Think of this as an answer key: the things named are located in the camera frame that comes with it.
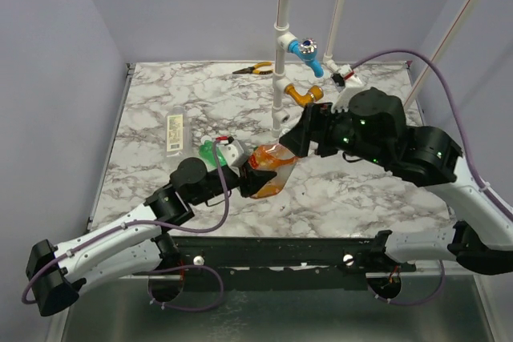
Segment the pliers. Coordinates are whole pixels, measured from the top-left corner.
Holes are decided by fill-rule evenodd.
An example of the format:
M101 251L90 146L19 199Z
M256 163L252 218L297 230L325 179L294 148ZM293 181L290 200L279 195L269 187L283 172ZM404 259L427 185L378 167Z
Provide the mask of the pliers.
M273 73L273 70L260 71L258 68L272 66L272 62L260 62L254 66L243 68L242 70L233 71L232 74L257 74L257 75L269 75Z

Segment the metal floor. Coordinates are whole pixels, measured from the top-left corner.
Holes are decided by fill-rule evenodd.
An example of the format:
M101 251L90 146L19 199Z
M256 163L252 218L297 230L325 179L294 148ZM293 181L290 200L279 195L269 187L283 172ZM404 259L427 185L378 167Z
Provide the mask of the metal floor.
M438 277L405 278L401 300L431 293ZM214 293L186 293L206 304ZM210 312L149 305L147 281L118 280L87 293L71 309L63 341L116 342L487 342L492 341L472 276L448 276L446 289L421 307L395 307L369 292L229 292Z

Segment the gray wall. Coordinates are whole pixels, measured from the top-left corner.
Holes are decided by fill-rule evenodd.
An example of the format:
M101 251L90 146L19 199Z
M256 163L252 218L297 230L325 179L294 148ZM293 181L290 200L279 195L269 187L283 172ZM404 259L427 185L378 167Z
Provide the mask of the gray wall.
M271 59L277 0L93 0L126 60ZM292 0L291 29L325 49L335 0ZM418 47L446 0L346 0L335 50Z
M126 67L91 0L0 9L0 340L42 341L20 302L30 247L84 231Z
M449 0L422 44L431 54L464 0ZM442 57L446 76L463 115L480 174L513 203L513 0L480 0L473 14ZM422 67L415 63L414 73ZM421 93L427 122L459 138L441 86L430 76ZM489 279L492 298L513 335L513 275Z

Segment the green bottle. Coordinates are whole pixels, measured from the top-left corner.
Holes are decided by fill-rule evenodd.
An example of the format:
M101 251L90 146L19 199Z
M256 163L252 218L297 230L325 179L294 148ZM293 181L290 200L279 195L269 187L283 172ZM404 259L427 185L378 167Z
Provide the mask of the green bottle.
M212 152L212 140L206 140L200 146L199 153L202 159L206 160L212 166L216 167L216 161L214 160L214 154ZM217 158L219 159L221 166L226 166L226 160L224 159L224 156L221 154L219 148L217 148Z

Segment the blue pipe fitting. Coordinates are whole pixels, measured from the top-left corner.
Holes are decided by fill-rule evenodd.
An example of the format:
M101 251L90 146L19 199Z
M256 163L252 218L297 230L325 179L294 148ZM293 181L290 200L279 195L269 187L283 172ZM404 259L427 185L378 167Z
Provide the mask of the blue pipe fitting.
M310 67L316 78L322 78L324 70L317 59L315 59L317 55L317 44L313 39L303 39L302 43L294 40L289 44L287 51L296 54L297 57L305 63L305 65Z

